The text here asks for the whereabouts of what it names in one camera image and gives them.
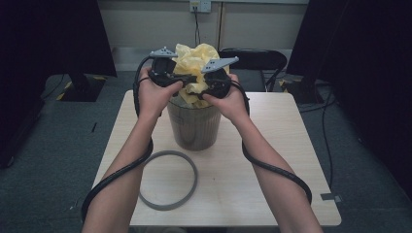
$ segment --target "white table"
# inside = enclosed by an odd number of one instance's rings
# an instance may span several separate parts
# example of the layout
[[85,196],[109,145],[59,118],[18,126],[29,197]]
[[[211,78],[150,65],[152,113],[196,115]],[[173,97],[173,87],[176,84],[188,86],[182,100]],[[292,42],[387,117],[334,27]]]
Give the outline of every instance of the white table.
[[[293,97],[287,93],[260,92],[249,92],[248,97],[251,118],[257,128],[310,186],[312,208],[320,224],[340,224],[341,217],[334,201],[321,198],[322,193],[330,193],[330,190]],[[130,90],[121,104],[94,184],[101,180],[118,154],[136,119]],[[199,173],[197,189],[187,203],[173,211],[153,210],[139,199],[130,225],[277,225],[252,165],[243,156],[240,136],[227,118],[222,116],[217,142],[203,151],[183,150],[175,143],[167,110],[158,120],[153,139],[154,152],[178,150],[192,159]],[[175,156],[160,157],[146,166],[141,190],[145,197],[158,204],[172,203],[188,193],[192,179],[193,172],[185,160]]]

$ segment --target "black curtain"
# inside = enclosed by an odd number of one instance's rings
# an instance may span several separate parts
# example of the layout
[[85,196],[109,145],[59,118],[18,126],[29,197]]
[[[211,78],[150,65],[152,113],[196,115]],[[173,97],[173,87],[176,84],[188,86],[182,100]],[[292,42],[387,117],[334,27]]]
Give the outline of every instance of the black curtain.
[[403,0],[311,0],[290,64],[296,73],[332,83],[365,145],[409,197],[411,9]]
[[1,0],[0,35],[0,152],[49,76],[116,76],[96,0]]

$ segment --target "black chair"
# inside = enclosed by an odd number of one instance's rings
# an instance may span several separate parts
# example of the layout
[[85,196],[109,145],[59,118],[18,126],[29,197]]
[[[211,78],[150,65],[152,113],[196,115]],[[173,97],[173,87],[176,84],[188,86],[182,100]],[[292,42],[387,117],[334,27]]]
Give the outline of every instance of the black chair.
[[[276,77],[288,63],[286,57],[275,50],[223,49],[221,58],[239,57],[239,61],[230,65],[230,73],[236,74],[246,91],[272,92]],[[264,70],[274,71],[266,82]]]

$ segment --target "yellow plastic bag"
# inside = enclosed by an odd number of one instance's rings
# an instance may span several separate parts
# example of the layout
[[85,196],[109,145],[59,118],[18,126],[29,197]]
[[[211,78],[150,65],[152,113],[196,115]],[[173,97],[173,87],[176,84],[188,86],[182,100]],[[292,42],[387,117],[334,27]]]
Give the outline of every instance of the yellow plastic bag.
[[199,100],[196,95],[189,95],[189,93],[201,93],[207,89],[208,86],[204,82],[204,75],[201,73],[202,68],[209,62],[210,59],[218,59],[219,54],[210,45],[201,44],[194,49],[188,46],[176,45],[175,52],[178,57],[174,57],[173,60],[177,63],[174,73],[175,74],[192,74],[196,76],[197,83],[190,83],[185,88],[179,91],[182,98],[188,103],[192,104],[194,108],[205,108],[210,106],[204,100]]

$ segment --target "hand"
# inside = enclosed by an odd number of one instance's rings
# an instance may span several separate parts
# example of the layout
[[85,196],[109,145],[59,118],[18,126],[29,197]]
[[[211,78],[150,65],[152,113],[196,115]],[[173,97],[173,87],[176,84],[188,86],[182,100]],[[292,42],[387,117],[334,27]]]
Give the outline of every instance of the hand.
[[[142,68],[140,80],[147,78],[150,71],[150,67]],[[160,87],[153,83],[151,79],[141,81],[139,88],[140,117],[144,115],[158,118],[161,111],[167,106],[170,97],[182,87],[182,82],[176,82],[167,87]]]
[[[233,81],[239,83],[239,79],[236,75],[229,74],[229,76]],[[222,115],[230,119],[233,123],[242,117],[249,117],[246,112],[243,95],[240,90],[234,86],[230,88],[227,96],[223,99],[216,98],[209,94],[203,94],[203,99],[218,107]]]

